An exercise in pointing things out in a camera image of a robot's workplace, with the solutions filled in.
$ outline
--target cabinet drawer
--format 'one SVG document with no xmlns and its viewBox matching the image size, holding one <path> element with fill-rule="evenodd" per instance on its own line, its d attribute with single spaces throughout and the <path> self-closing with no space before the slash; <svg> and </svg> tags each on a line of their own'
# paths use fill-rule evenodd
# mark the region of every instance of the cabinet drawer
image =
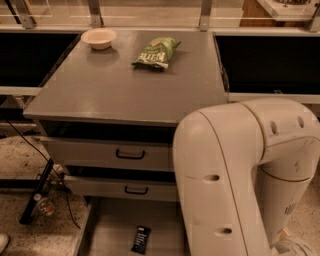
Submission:
<svg viewBox="0 0 320 256">
<path fill-rule="evenodd" d="M 111 180 L 87 177 L 65 177 L 66 185 L 73 194 L 111 198 L 127 198 L 156 201 L 178 201 L 174 183 Z"/>
<path fill-rule="evenodd" d="M 146 256 L 190 256 L 176 202 L 91 198 L 74 256 L 137 256 L 138 226 L 151 229 Z"/>
<path fill-rule="evenodd" d="M 42 138 L 57 164 L 103 168 L 172 170 L 168 144 Z"/>
</svg>

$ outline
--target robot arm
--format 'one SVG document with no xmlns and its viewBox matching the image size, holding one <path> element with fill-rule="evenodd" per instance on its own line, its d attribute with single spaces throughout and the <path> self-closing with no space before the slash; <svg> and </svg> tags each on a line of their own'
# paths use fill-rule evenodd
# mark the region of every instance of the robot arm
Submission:
<svg viewBox="0 0 320 256">
<path fill-rule="evenodd" d="M 314 175 L 319 140 L 316 117 L 285 99 L 205 108 L 182 120 L 174 166 L 192 255 L 272 255 Z"/>
</svg>

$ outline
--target small bowl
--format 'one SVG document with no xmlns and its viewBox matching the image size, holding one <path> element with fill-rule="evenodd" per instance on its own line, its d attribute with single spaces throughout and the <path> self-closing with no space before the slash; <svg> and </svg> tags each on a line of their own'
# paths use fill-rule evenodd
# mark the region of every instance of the small bowl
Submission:
<svg viewBox="0 0 320 256">
<path fill-rule="evenodd" d="M 94 28 L 84 32 L 81 40 L 96 50 L 107 49 L 111 46 L 112 40 L 117 37 L 117 33 L 109 28 Z"/>
</svg>

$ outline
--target chip bag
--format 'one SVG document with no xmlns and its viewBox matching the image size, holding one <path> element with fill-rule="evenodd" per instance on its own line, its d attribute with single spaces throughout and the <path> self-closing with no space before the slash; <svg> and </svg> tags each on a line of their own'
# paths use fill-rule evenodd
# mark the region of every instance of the chip bag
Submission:
<svg viewBox="0 0 320 256">
<path fill-rule="evenodd" d="M 172 37 L 153 39 L 132 63 L 135 67 L 167 69 L 174 50 L 181 41 Z"/>
</svg>

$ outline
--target floor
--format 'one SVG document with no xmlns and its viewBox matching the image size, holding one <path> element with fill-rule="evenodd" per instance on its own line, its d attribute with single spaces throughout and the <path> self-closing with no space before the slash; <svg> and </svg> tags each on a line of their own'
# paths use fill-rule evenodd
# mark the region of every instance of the floor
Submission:
<svg viewBox="0 0 320 256">
<path fill-rule="evenodd" d="M 36 131 L 34 125 L 14 124 L 20 131 Z M 46 160 L 31 148 L 6 123 L 0 123 L 0 178 L 34 179 L 42 172 Z M 26 139 L 46 152 L 38 135 Z M 0 188 L 0 232 L 10 236 L 3 256 L 68 256 L 73 255 L 80 230 L 73 223 L 64 191 L 51 189 L 48 197 L 56 207 L 50 217 L 42 216 L 37 209 L 30 225 L 19 223 L 30 198 L 29 189 Z M 83 226 L 86 205 L 79 196 L 68 193 L 70 209 L 75 221 Z M 288 225 L 289 231 L 306 240 L 320 254 L 320 170 L 300 201 Z"/>
<path fill-rule="evenodd" d="M 34 125 L 15 124 L 15 127 L 20 132 L 36 130 Z M 0 179 L 35 179 L 42 173 L 46 160 L 9 125 L 0 123 L 0 135 L 6 136 L 0 139 Z M 37 136 L 26 136 L 26 139 L 47 155 Z M 0 188 L 0 232 L 10 236 L 10 243 L 2 255 L 73 255 L 80 230 L 70 217 L 66 193 L 50 189 L 48 197 L 56 208 L 54 214 L 45 217 L 35 209 L 32 223 L 22 225 L 19 220 L 31 193 L 30 189 Z M 86 205 L 79 196 L 70 192 L 68 199 L 73 218 L 81 226 Z"/>
</svg>

